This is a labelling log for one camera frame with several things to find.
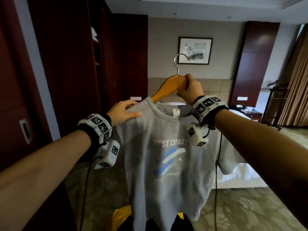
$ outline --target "ceiling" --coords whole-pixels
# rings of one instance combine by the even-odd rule
[[[106,3],[112,13],[149,17],[286,24],[308,22],[308,0],[106,0]]]

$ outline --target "hand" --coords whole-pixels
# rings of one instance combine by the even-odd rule
[[[111,119],[111,126],[119,125],[130,118],[137,118],[142,115],[139,112],[128,113],[126,110],[132,106],[138,104],[134,100],[120,101],[115,103],[115,105],[106,113]]]
[[[177,96],[182,97],[187,104],[193,105],[195,99],[203,95],[201,84],[194,80],[193,76],[189,73],[185,75],[188,80],[188,88],[185,91],[178,91]]]

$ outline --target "beige curtain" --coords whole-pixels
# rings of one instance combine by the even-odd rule
[[[291,77],[278,125],[308,126],[308,26],[298,37],[283,77]]]

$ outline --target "framed picture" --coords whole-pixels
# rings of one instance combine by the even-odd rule
[[[177,63],[208,65],[212,42],[213,38],[179,37],[178,53],[186,54],[189,60],[184,55],[180,55]]]

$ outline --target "metal hanger hook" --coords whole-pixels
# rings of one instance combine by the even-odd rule
[[[179,68],[176,66],[176,64],[175,64],[175,59],[176,59],[176,57],[177,56],[180,56],[180,55],[184,55],[186,58],[187,58],[187,60],[189,60],[189,58],[186,56],[186,54],[177,54],[175,57],[174,57],[174,60],[173,60],[173,63],[174,63],[174,66],[176,67],[176,69],[177,69],[177,74],[176,75],[179,75]]]

